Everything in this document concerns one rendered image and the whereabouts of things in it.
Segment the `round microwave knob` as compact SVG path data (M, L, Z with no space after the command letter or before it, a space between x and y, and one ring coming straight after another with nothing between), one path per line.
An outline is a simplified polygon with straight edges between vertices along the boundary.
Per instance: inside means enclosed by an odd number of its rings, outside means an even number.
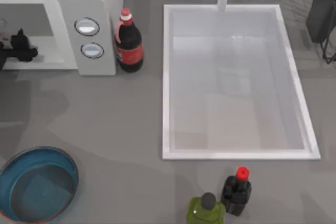
M98 59L103 56L104 49L97 43L89 43L81 46L81 53L90 59Z
M99 24L91 18L83 18L75 22L75 30L83 36L94 36L99 30Z

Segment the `pale microwave oven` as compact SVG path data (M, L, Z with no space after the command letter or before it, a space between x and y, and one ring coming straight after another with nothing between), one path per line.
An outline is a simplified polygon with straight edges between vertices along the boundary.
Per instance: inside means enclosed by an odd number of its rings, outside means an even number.
M21 28L38 56L31 62L8 58L4 70L75 69L82 76L116 73L113 28L123 0L0 0L0 41L11 48L11 35ZM100 26L94 36L83 36L75 22L94 19ZM81 46L97 43L104 49L98 59L81 53Z

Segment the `dark bottle with red label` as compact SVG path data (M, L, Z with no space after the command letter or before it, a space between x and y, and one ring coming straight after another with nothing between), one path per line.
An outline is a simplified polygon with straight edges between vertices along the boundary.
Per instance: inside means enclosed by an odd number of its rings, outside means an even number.
M143 64L142 35L129 8L121 10L119 22L114 29L114 41L121 69L128 73L140 70Z

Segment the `blue round basin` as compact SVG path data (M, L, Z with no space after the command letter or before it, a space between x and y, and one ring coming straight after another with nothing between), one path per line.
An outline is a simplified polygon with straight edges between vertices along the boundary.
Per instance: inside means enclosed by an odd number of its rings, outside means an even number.
M48 146L25 149L0 168L0 216L14 224L52 224L72 204L77 164Z

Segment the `white sink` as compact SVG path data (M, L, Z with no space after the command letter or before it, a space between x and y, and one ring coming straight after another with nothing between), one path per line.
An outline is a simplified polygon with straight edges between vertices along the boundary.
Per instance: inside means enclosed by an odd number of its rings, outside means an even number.
M163 159L320 159L279 5L165 5L163 25Z

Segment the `green bottle with grey cap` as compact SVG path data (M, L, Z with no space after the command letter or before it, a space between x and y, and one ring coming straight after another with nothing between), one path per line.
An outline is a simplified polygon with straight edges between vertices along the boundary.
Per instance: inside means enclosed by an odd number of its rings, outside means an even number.
M191 198L186 214L186 224L224 224L225 206L213 193L206 192Z

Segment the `black bottle with red cap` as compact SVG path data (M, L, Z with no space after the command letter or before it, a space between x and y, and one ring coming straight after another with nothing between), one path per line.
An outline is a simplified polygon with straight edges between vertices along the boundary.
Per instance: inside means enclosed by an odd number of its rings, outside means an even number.
M225 206L226 212L240 216L245 209L251 195L250 171L247 167L237 168L235 175L226 178L220 201Z

